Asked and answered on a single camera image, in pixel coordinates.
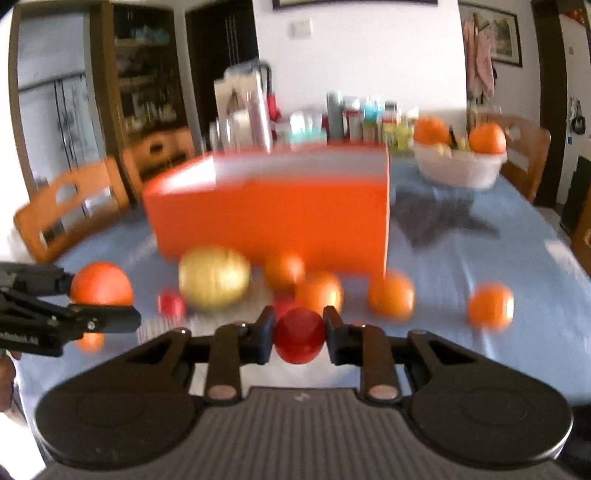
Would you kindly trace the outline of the left hand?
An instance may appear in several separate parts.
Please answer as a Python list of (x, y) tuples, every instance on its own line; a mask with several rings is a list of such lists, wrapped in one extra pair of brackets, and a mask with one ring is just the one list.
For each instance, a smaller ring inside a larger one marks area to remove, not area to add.
[(0, 412), (8, 410), (13, 399), (13, 382), (16, 377), (14, 362), (21, 359), (22, 354), (16, 351), (3, 353), (0, 360)]

